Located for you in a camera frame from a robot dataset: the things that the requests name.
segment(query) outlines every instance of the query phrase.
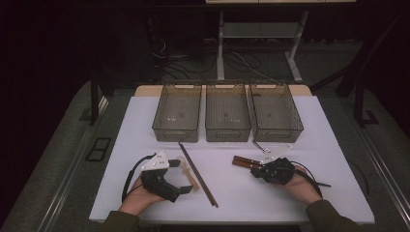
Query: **white tabletop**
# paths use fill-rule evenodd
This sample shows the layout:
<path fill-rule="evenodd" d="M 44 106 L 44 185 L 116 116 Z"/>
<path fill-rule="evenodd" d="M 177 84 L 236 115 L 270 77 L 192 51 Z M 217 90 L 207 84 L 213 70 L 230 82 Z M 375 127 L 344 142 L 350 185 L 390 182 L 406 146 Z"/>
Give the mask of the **white tabletop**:
<path fill-rule="evenodd" d="M 102 178 L 91 220 L 104 221 L 121 205 L 129 171 L 141 158 L 164 150 L 170 160 L 182 156 L 177 143 L 158 142 L 152 130 L 159 97 L 134 97 L 130 101 L 108 166 Z M 304 164 L 338 212 L 358 223 L 374 223 L 369 208 L 316 97 L 294 97 L 305 130 L 283 156 Z M 199 141 L 185 143 L 200 175 L 219 207 L 213 207 L 203 189 L 180 195 L 175 203 L 160 202 L 140 217 L 153 223 L 184 224 L 296 224 L 308 221 L 305 206 L 283 189 L 255 179 L 248 169 L 231 164 L 235 155 L 259 160 L 262 153 L 248 143 L 208 143 L 205 140 L 205 100 L 200 114 Z M 280 145 L 260 143 L 264 148 Z M 179 167 L 169 168 L 165 179 L 179 187 L 188 184 Z"/>

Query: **transparent plastic bin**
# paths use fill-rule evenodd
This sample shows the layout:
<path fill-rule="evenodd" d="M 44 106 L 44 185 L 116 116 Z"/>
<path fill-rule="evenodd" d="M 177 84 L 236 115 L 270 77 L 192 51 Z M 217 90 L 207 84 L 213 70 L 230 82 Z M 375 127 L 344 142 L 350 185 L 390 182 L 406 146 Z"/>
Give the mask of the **transparent plastic bin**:
<path fill-rule="evenodd" d="M 294 143 L 304 130 L 289 86 L 273 80 L 249 83 L 249 111 L 256 142 Z"/>
<path fill-rule="evenodd" d="M 153 123 L 158 141 L 197 142 L 202 81 L 168 80 Z"/>
<path fill-rule="evenodd" d="M 243 80 L 206 82 L 205 128 L 208 142 L 248 141 L 251 124 Z"/>

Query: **dark rod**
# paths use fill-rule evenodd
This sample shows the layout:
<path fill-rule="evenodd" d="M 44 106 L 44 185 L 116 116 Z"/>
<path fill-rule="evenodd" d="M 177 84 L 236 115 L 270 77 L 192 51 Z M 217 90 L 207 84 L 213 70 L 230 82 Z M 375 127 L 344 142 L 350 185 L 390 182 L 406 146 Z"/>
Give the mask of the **dark rod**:
<path fill-rule="evenodd" d="M 199 174 L 198 170 L 196 169 L 195 165 L 192 162 L 192 159 L 190 159 L 190 155 L 188 155 L 187 150 L 185 150 L 184 145 L 182 143 L 178 142 L 178 144 L 181 147 L 182 152 L 184 153 L 185 157 L 187 158 L 188 163 L 190 164 L 190 168 L 192 169 L 193 173 L 195 173 L 196 178 L 198 178 L 199 184 L 201 184 L 202 188 L 205 191 L 206 196 L 208 196 L 209 201 L 213 206 L 219 207 L 217 201 L 215 200 L 214 196 L 212 193 L 209 191 L 208 187 L 206 186 L 204 180 L 202 179 L 201 175 Z"/>

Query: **cable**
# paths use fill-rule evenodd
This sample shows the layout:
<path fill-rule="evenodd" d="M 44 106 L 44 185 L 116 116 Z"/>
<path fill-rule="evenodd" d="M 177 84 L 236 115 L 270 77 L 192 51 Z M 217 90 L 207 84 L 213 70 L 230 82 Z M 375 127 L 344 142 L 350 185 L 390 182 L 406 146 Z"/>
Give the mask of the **cable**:
<path fill-rule="evenodd" d="M 158 55 L 158 54 L 156 54 L 156 53 L 154 53 L 154 51 L 153 52 L 151 52 L 154 56 L 157 56 L 158 58 L 161 58 L 161 59 L 165 59 L 166 58 L 166 56 L 160 56 L 160 55 Z"/>
<path fill-rule="evenodd" d="M 370 199 L 370 187 L 369 187 L 368 180 L 367 180 L 367 178 L 366 178 L 365 173 L 364 173 L 364 172 L 362 171 L 362 169 L 361 169 L 356 163 L 354 163 L 352 160 L 346 159 L 346 161 L 347 161 L 348 163 L 352 164 L 354 167 L 356 167 L 356 169 L 357 169 L 357 170 L 360 172 L 360 174 L 362 175 L 363 180 L 365 181 L 365 185 L 366 185 L 366 196 L 365 196 L 365 198 L 366 198 L 366 200 Z"/>
<path fill-rule="evenodd" d="M 168 58 L 184 58 L 184 57 L 190 57 L 189 55 L 170 55 Z"/>
<path fill-rule="evenodd" d="M 237 68 L 235 68 L 230 62 L 231 62 L 231 58 L 229 58 L 228 56 L 224 56 L 223 57 L 223 62 L 225 62 L 232 70 L 239 72 L 239 73 L 251 73 L 251 70 L 247 69 L 246 71 L 242 71 L 242 70 L 238 70 Z"/>
<path fill-rule="evenodd" d="M 317 183 L 313 178 L 310 178 L 308 174 L 306 174 L 305 172 L 299 170 L 299 169 L 290 169 L 290 168 L 286 168 L 286 167 L 276 167 L 275 170 L 284 170 L 284 171 L 290 171 L 292 172 L 292 176 L 296 173 L 298 175 L 300 175 L 301 177 L 305 178 L 312 186 L 313 188 L 316 190 L 316 192 L 321 196 L 322 196 L 322 191 L 319 188 L 319 183 Z"/>
<path fill-rule="evenodd" d="M 142 184 L 140 184 L 139 186 L 137 186 L 137 187 L 131 189 L 131 190 L 129 191 L 129 193 L 127 193 L 127 196 L 130 195 L 130 193 L 132 193 L 134 190 L 140 188 L 141 186 L 142 186 Z"/>
<path fill-rule="evenodd" d="M 248 40 L 246 40 L 246 41 L 242 42 L 241 44 L 233 44 L 232 45 L 232 43 L 230 43 L 228 45 L 227 49 L 230 49 L 230 50 L 244 49 L 245 52 L 251 52 L 251 51 L 255 50 L 254 47 L 247 47 L 246 44 L 253 45 L 252 42 L 248 42 Z M 277 44 L 269 44 L 267 41 L 264 41 L 263 44 L 266 45 L 266 47 L 257 47 L 256 49 L 261 50 L 261 51 L 275 50 L 275 48 L 282 47 L 282 46 L 287 45 L 289 43 L 287 43 L 287 42 L 277 42 Z"/>
<path fill-rule="evenodd" d="M 181 66 L 181 65 L 176 64 L 175 62 L 171 62 L 169 65 L 178 66 L 179 68 L 183 69 L 183 70 L 186 71 L 187 73 L 201 74 L 201 73 L 206 73 L 206 72 L 208 72 L 208 71 L 215 65 L 215 62 L 216 62 L 216 61 L 217 61 L 217 57 L 214 58 L 214 60 L 212 61 L 211 66 L 210 66 L 209 68 L 207 68 L 206 70 L 204 70 L 204 71 L 190 71 L 190 70 L 188 70 L 187 68 L 185 68 L 185 67 L 183 67 L 183 66 Z"/>
<path fill-rule="evenodd" d="M 161 51 L 160 51 L 160 52 L 163 52 L 163 51 L 165 50 L 165 48 L 166 48 L 166 43 L 165 43 L 165 41 L 164 41 L 163 39 L 161 39 L 161 37 L 158 37 L 158 39 L 160 39 L 160 41 L 163 42 L 163 47 L 162 47 L 162 49 L 161 49 Z"/>
<path fill-rule="evenodd" d="M 229 42 L 230 42 L 230 39 L 226 43 L 224 43 L 222 46 L 226 46 Z"/>
<path fill-rule="evenodd" d="M 131 182 L 131 179 L 132 179 L 132 177 L 133 177 L 133 173 L 135 172 L 136 167 L 137 167 L 139 164 L 141 164 L 143 161 L 148 160 L 148 159 L 151 159 L 151 158 L 154 157 L 155 155 L 156 155 L 156 154 L 153 154 L 152 156 L 146 156 L 146 157 L 144 157 L 143 159 L 140 159 L 140 160 L 133 166 L 132 170 L 129 172 L 129 175 L 128 175 L 128 177 L 127 177 L 127 181 L 126 181 L 126 183 L 124 184 L 123 195 L 122 195 L 122 200 L 123 200 L 123 201 L 126 199 L 127 195 L 129 194 L 129 192 L 127 192 L 127 191 L 128 191 L 129 186 L 130 186 L 130 182 Z"/>
<path fill-rule="evenodd" d="M 179 72 L 179 73 L 182 73 L 188 80 L 190 80 L 190 77 L 189 77 L 186 73 L 184 73 L 184 71 L 182 71 L 182 70 L 178 70 L 177 68 L 170 67 L 170 66 L 165 66 L 164 68 L 169 68 L 169 69 L 171 69 L 171 70 L 174 70 L 174 71 L 177 71 L 177 72 Z"/>
<path fill-rule="evenodd" d="M 315 180 L 314 177 L 313 177 L 313 174 L 311 174 L 311 172 L 309 171 L 309 169 L 308 169 L 307 167 L 305 167 L 303 164 L 301 164 L 301 163 L 299 163 L 299 162 L 296 162 L 296 161 L 290 161 L 290 162 L 296 163 L 296 164 L 298 164 L 298 165 L 301 165 L 301 166 L 308 172 L 308 174 L 310 174 L 311 179 L 313 179 L 313 181 L 316 182 L 316 180 Z"/>
<path fill-rule="evenodd" d="M 174 79 L 179 79 L 176 75 L 174 75 L 172 72 L 168 72 L 168 71 L 165 71 L 165 70 L 162 70 L 164 73 L 167 73 L 167 74 L 169 74 L 169 75 L 172 75 L 172 77 L 174 77 Z"/>
<path fill-rule="evenodd" d="M 258 63 L 256 66 L 252 66 L 248 61 L 246 61 L 245 64 L 244 64 L 245 58 L 243 58 L 243 56 L 241 56 L 238 52 L 235 52 L 235 51 L 232 51 L 232 50 L 228 50 L 227 52 L 232 53 L 232 54 L 238 56 L 241 59 L 240 60 L 241 62 L 232 60 L 232 62 L 234 62 L 237 65 L 244 66 L 244 67 L 247 67 L 247 68 L 250 66 L 253 69 L 259 69 L 259 68 L 262 67 L 262 62 L 256 56 L 254 56 L 252 54 L 249 54 L 249 56 L 251 56 Z"/>
<path fill-rule="evenodd" d="M 254 70 L 254 69 L 248 64 L 248 62 L 247 62 L 240 54 L 238 54 L 238 53 L 236 53 L 236 52 L 234 52 L 234 51 L 231 51 L 231 52 L 232 52 L 233 54 L 237 55 L 237 56 L 248 66 L 248 68 L 250 68 L 254 73 L 256 73 L 256 74 L 258 74 L 258 75 L 260 75 L 260 76 L 266 77 L 266 78 L 268 78 L 268 79 L 273 80 L 271 77 L 269 77 L 269 76 L 267 76 L 267 75 L 264 75 L 264 74 L 262 74 L 262 73 L 260 73 L 260 72 L 258 72 L 258 71 L 256 71 L 256 70 Z"/>
<path fill-rule="evenodd" d="M 314 47 L 316 46 L 316 43 L 313 42 L 313 45 L 307 50 L 307 51 L 311 51 Z M 302 60 L 304 60 L 308 55 L 308 52 L 306 52 L 305 54 L 302 55 L 301 58 L 299 58 L 299 60 L 296 62 L 295 61 L 295 67 L 293 67 L 292 69 L 290 69 L 290 71 L 293 71 L 294 69 L 296 69 L 298 67 L 298 65 L 301 63 Z"/>

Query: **green sleeve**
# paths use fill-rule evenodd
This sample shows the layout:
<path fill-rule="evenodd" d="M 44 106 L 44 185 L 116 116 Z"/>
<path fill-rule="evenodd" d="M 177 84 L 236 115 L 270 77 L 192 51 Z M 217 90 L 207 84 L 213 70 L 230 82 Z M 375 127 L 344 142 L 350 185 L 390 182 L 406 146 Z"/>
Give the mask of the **green sleeve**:
<path fill-rule="evenodd" d="M 307 216 L 315 232 L 363 231 L 353 220 L 341 216 L 327 200 L 310 204 Z"/>
<path fill-rule="evenodd" d="M 139 217 L 119 211 L 111 211 L 102 224 L 102 232 L 138 231 Z"/>

